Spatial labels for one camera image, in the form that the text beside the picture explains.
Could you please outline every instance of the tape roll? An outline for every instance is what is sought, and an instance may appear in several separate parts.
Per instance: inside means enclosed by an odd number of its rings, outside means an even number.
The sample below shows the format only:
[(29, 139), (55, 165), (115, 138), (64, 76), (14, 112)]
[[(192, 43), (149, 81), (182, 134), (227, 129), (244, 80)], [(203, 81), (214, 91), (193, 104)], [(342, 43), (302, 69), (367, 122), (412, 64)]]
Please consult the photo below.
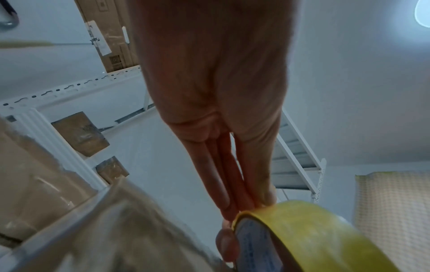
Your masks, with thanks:
[[(238, 272), (399, 271), (345, 219), (304, 201), (241, 212), (233, 230), (241, 246)], [(282, 260), (274, 243), (286, 249)]]

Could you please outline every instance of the round light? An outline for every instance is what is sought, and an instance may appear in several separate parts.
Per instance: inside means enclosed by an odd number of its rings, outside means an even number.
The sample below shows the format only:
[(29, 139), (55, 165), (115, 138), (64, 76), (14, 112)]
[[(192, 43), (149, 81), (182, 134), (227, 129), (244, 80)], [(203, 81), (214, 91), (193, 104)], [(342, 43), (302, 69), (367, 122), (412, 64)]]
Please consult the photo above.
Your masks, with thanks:
[(430, 0), (418, 0), (415, 20), (422, 26), (430, 27)]

